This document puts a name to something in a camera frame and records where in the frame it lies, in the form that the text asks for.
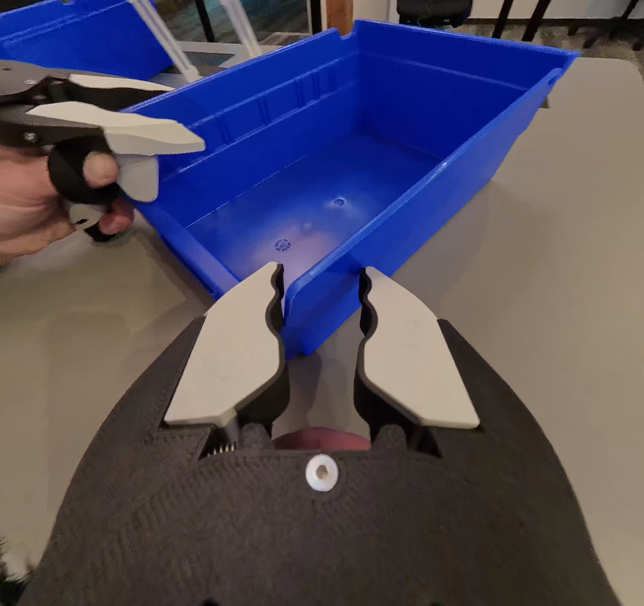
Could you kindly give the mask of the blue plastic bin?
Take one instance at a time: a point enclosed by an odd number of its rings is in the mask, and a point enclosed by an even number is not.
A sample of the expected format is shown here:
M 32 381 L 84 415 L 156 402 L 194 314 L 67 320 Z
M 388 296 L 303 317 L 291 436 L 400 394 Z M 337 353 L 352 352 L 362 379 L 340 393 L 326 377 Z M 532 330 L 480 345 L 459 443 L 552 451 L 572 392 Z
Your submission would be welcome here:
M 493 178 L 576 51 L 358 20 L 125 109 L 205 151 L 159 157 L 139 212 L 218 299 L 284 268 L 286 358 L 359 309 Z
M 137 80 L 173 65 L 127 0 L 45 0 L 2 13 L 1 59 Z

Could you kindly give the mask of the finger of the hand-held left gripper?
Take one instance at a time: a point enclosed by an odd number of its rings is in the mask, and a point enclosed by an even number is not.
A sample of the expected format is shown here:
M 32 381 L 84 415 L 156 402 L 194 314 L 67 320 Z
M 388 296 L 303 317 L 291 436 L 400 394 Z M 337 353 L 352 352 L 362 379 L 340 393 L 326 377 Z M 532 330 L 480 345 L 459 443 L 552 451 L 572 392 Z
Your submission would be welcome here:
M 116 90 L 118 93 L 132 93 L 134 97 L 153 97 L 163 95 L 174 90 L 173 87 L 147 82 L 143 80 L 125 79 L 114 76 L 97 74 L 69 73 L 67 80 L 76 87 L 107 92 Z
M 112 112 L 80 102 L 51 103 L 28 111 L 53 149 L 48 171 L 55 189 L 73 203 L 111 203 L 120 193 L 135 201 L 157 199 L 158 156 L 205 150 L 205 141 L 172 119 Z M 115 183 L 93 189 L 85 182 L 83 166 L 91 152 L 115 156 Z

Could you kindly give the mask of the person's left hand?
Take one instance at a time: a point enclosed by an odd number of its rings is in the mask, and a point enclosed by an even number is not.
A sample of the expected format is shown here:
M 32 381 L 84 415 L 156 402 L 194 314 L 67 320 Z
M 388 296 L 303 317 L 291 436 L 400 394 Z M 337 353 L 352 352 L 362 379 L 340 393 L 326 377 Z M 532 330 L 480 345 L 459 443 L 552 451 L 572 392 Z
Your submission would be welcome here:
M 48 173 L 44 149 L 1 146 L 1 268 L 36 254 L 76 231 L 63 209 Z M 83 172 L 93 189 L 115 183 L 119 167 L 110 154 L 91 152 Z M 108 235 L 126 231 L 134 220 L 133 207 L 117 199 L 99 223 Z

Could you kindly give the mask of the grey desk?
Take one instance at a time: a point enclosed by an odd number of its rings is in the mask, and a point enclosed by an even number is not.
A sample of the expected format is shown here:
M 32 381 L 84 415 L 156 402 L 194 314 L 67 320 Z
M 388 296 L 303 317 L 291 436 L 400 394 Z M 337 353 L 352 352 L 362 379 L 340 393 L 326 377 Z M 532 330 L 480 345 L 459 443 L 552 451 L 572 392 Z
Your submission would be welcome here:
M 643 79 L 578 58 L 493 180 L 394 275 L 530 409 L 643 604 Z M 211 300 L 139 215 L 1 270 L 1 560 L 39 561 L 116 401 Z

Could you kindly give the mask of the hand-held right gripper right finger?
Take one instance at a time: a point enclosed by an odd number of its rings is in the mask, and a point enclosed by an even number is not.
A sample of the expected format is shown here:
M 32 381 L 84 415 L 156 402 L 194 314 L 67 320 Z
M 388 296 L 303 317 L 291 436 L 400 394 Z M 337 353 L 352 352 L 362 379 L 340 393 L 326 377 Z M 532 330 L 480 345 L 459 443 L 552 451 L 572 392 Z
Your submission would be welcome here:
M 371 432 L 473 430 L 480 419 L 435 314 L 373 266 L 360 274 L 354 406 Z

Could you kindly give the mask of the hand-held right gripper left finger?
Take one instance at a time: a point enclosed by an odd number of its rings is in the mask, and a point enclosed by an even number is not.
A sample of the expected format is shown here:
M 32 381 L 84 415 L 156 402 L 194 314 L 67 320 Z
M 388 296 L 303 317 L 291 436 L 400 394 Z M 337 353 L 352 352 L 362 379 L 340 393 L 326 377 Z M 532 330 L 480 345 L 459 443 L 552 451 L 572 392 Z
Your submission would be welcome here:
M 290 401 L 283 265 L 269 262 L 206 312 L 164 416 L 167 425 L 272 427 Z

